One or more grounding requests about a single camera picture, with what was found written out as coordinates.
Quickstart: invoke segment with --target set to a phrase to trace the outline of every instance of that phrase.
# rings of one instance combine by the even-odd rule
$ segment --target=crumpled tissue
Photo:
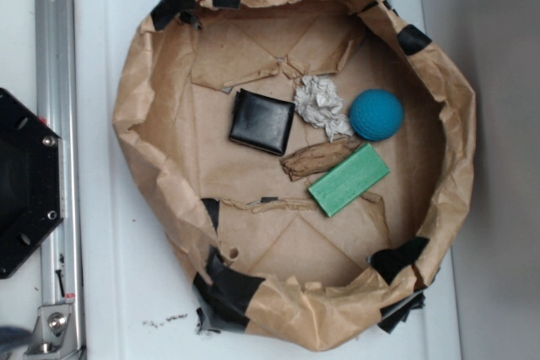
[[[328,78],[304,76],[304,86],[296,88],[296,111],[314,128],[324,127],[330,142],[336,134],[354,135],[345,114],[339,114],[344,100],[338,96],[338,87]]]

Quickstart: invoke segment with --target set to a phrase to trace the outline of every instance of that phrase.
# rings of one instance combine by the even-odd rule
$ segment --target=blue ball
[[[362,138],[382,141],[402,126],[403,105],[387,90],[369,89],[353,102],[349,118],[353,129]]]

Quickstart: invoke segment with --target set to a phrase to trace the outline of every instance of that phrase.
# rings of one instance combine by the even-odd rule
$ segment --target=black hexagonal plate
[[[62,221],[60,137],[0,88],[0,279]]]

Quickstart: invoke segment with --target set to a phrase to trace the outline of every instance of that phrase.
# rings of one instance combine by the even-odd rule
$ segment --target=brown paper bag
[[[374,144],[391,173],[332,218],[306,191],[320,175],[291,182],[228,139],[240,86],[291,101],[306,74],[330,75],[344,112],[369,88],[405,109]],[[117,136],[203,325],[321,351],[419,305],[469,209],[475,96],[386,0],[162,0],[121,80]],[[296,116],[287,153],[324,141]]]

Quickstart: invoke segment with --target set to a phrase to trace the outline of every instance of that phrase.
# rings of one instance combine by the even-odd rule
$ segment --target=green eraser
[[[311,185],[309,191],[331,217],[389,173],[384,160],[366,143]]]

